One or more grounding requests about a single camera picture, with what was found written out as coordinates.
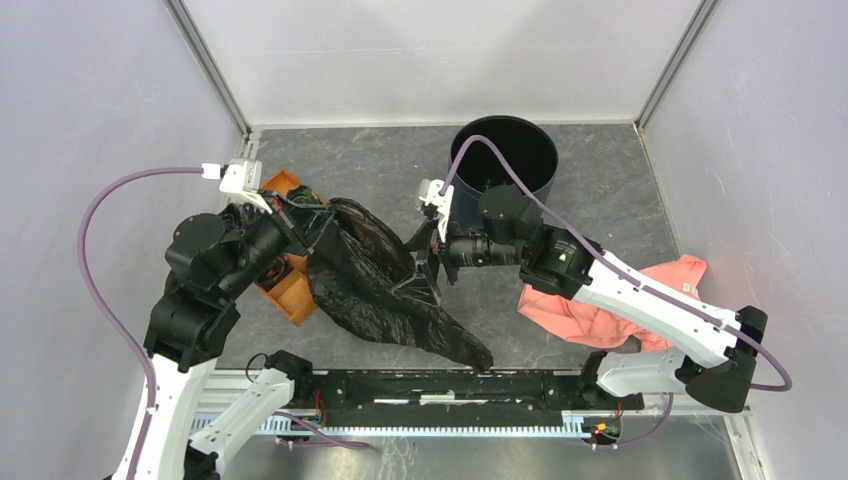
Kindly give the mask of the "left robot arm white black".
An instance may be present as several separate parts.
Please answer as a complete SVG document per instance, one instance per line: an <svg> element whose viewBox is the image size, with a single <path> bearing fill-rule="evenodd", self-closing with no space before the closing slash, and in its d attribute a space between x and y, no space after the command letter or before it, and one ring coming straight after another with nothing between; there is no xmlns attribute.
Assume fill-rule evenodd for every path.
<svg viewBox="0 0 848 480"><path fill-rule="evenodd" d="M190 431L240 318L237 299L280 256L307 252L306 233L324 211L321 200L303 188L270 197L269 211L230 205L218 214L191 216L176 228L165 254L170 266L165 292L151 310L143 343L155 381L143 389L116 478L221 479L277 410L312 399L311 362L278 351L211 424Z"/></svg>

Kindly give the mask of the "black trash bag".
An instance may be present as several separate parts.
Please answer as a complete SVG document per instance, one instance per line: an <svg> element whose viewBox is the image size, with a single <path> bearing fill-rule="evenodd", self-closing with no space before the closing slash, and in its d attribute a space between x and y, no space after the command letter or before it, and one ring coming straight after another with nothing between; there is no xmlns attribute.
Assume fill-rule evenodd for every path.
<svg viewBox="0 0 848 480"><path fill-rule="evenodd" d="M415 347L473 368L494 357L481 340L406 281L415 261L401 238L358 202L287 200L311 245L306 276L316 305L338 326L373 343Z"/></svg>

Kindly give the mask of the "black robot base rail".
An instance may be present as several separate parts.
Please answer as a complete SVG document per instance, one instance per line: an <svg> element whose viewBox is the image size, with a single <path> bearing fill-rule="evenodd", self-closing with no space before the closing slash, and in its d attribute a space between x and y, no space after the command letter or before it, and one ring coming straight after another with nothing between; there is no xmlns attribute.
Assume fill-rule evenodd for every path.
<svg viewBox="0 0 848 480"><path fill-rule="evenodd" d="M315 372L288 408L317 410L327 427L542 427L564 412L604 416L645 406L616 399L572 370L343 370Z"/></svg>

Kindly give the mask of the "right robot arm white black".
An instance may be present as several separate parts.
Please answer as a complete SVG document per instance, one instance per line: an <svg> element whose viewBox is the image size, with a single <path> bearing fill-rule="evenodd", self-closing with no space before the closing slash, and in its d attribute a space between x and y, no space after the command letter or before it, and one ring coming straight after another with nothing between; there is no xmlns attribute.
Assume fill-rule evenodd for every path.
<svg viewBox="0 0 848 480"><path fill-rule="evenodd" d="M440 271L455 283L464 267L516 265L522 282L537 291L616 314L672 344L665 351L591 355L577 382L585 405L675 393L721 412L743 410L765 312L715 307L649 278L596 242L544 223L538 205L515 185L486 190L479 199L482 225L468 230L449 221L452 194L442 180L421 182L418 205L426 219L406 244L416 262L397 289L438 305Z"/></svg>

